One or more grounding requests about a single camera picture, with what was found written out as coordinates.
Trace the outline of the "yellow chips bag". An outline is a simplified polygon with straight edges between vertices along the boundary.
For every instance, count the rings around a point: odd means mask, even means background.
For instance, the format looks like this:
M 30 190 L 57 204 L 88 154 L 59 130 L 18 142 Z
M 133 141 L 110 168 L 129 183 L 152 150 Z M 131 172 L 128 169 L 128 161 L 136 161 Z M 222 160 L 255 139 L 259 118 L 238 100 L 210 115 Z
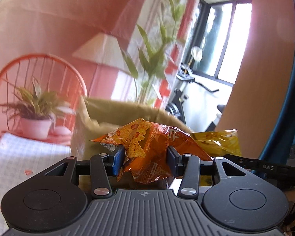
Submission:
M 190 136 L 198 146 L 212 157 L 228 154 L 242 156 L 236 129 L 219 132 L 193 132 Z

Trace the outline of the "orange chips bag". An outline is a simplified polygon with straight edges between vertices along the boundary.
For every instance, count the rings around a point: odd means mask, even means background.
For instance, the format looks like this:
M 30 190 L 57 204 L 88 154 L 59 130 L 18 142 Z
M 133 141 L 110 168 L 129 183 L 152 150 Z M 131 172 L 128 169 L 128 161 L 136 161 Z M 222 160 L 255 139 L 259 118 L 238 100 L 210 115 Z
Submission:
M 93 140 L 107 147 L 125 148 L 123 166 L 118 169 L 117 180 L 130 172 L 134 181 L 148 184 L 172 176 L 166 164 L 167 148 L 172 146 L 183 155 L 190 153 L 204 161 L 211 157 L 191 138 L 177 127 L 146 121 L 142 118 Z

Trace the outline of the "brown cardboard box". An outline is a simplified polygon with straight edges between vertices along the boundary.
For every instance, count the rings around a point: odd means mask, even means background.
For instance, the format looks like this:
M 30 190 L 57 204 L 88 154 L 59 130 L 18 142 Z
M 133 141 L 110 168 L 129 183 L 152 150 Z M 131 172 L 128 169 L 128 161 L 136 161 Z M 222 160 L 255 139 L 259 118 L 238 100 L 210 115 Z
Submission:
M 162 109 L 133 102 L 80 96 L 71 138 L 71 154 L 78 160 L 88 160 L 95 154 L 107 153 L 105 147 L 93 140 L 138 118 L 174 126 L 186 133 L 192 132 L 186 124 Z

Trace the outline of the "pink round object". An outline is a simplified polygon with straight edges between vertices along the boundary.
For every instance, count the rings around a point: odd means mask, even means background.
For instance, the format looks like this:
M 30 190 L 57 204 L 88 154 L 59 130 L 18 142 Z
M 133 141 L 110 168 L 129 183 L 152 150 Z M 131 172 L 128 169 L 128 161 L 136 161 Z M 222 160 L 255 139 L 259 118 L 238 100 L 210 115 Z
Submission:
M 53 135 L 54 136 L 67 136 L 71 135 L 72 132 L 65 126 L 56 126 L 53 129 Z

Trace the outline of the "wooden headboard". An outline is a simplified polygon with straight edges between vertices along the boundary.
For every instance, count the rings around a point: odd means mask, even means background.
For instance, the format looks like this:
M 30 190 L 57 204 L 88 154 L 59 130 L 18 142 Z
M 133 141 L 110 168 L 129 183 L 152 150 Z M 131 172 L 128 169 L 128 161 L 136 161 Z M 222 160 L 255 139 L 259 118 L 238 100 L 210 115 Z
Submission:
M 252 0 L 238 77 L 217 131 L 236 129 L 241 153 L 258 158 L 287 93 L 295 51 L 294 0 Z

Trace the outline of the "potted plant white pot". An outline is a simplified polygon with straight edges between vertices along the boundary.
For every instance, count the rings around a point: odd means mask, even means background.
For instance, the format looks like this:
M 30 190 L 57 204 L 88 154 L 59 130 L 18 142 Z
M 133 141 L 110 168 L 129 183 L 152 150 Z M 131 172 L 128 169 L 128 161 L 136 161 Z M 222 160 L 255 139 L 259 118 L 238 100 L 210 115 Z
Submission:
M 25 87 L 15 87 L 15 102 L 0 104 L 8 119 L 19 120 L 22 135 L 26 138 L 45 140 L 56 119 L 64 119 L 67 114 L 75 114 L 70 103 L 56 91 L 42 90 L 38 80 L 32 77 L 32 91 Z

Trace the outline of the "blue plaid bed sheet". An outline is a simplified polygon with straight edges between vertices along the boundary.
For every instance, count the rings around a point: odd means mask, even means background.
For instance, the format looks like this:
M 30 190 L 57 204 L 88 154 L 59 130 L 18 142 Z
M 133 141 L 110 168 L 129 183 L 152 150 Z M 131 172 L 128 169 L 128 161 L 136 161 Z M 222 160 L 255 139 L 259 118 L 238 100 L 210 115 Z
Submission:
M 11 188 L 70 155 L 69 146 L 4 134 L 0 138 L 0 204 Z M 0 235 L 7 229 L 0 206 Z

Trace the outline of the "black exercise bike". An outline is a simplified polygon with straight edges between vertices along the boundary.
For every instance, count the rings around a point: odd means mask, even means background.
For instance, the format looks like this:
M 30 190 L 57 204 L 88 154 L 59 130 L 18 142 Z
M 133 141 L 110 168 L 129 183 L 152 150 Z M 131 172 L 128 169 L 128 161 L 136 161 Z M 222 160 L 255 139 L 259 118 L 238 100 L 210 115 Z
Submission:
M 166 110 L 193 132 L 211 132 L 218 125 L 232 87 L 195 75 L 181 64 Z

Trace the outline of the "red wooden chair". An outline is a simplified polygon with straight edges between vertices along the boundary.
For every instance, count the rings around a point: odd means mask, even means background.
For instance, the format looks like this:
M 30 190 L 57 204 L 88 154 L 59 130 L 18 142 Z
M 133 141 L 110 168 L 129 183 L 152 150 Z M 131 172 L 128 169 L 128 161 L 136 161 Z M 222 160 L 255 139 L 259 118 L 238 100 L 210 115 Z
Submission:
M 5 133 L 69 146 L 75 110 L 87 87 L 69 62 L 34 53 L 0 71 L 0 139 Z

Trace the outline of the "tall green bamboo plant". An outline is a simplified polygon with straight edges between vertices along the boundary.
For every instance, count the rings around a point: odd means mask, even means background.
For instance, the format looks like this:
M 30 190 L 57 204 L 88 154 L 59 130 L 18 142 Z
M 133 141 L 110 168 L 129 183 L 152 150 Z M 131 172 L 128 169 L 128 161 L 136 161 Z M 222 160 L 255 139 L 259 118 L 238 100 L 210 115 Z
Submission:
M 146 0 L 130 43 L 122 50 L 124 62 L 132 76 L 137 104 L 153 106 L 161 99 L 160 84 L 166 80 L 171 52 L 184 45 L 179 40 L 187 0 Z

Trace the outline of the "woven lamp shade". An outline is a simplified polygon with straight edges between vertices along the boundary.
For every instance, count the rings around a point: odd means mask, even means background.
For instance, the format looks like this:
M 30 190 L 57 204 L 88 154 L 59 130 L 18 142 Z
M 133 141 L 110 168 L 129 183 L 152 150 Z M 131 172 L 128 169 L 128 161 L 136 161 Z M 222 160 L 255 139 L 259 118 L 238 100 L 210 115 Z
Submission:
M 81 60 L 116 68 L 126 74 L 130 74 L 124 62 L 118 40 L 112 35 L 102 32 L 98 33 L 75 50 L 72 56 Z

